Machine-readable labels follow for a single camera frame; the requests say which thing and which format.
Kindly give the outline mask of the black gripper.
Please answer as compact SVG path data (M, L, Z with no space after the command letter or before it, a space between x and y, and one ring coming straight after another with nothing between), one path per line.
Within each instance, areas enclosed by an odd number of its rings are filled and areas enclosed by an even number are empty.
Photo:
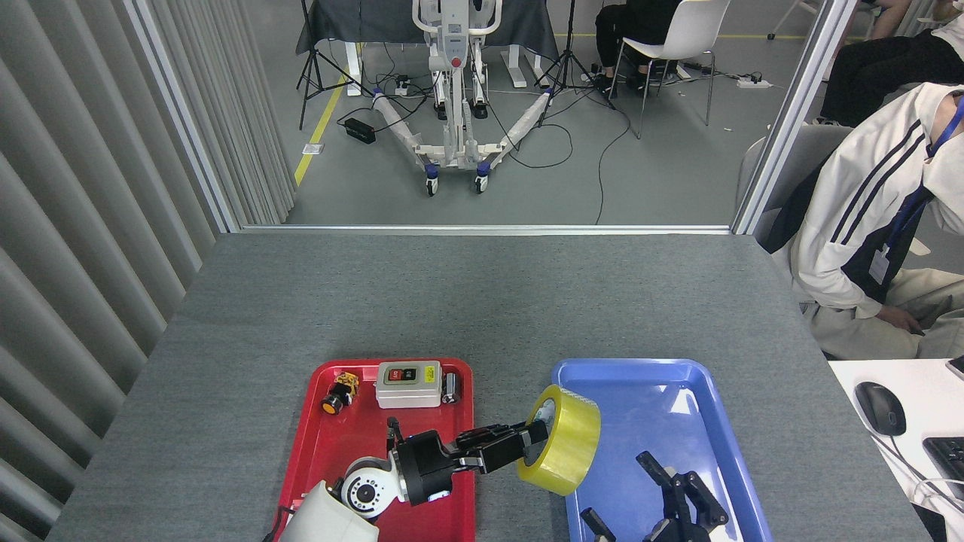
M395 443L395 466L405 493L414 507L440 500L453 491L455 470L487 474L523 458L528 447L550 436L545 422L496 423L459 434L452 455L437 430L427 430Z
M636 460L662 491L662 519L643 541L709 541L714 528L730 521L696 471L679 473L662 467L650 452L641 452ZM616 541L595 509L582 509L579 517L593 533L593 541Z

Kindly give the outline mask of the person's hand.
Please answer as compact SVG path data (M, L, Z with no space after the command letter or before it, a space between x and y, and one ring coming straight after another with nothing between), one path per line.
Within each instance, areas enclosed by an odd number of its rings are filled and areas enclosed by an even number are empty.
M923 327L920 326L918 320L910 315L909 312L897 306L882 305L877 313L877 318L891 324L895 328L906 330L906 332L912 333L912 335L925 335L925 331Z

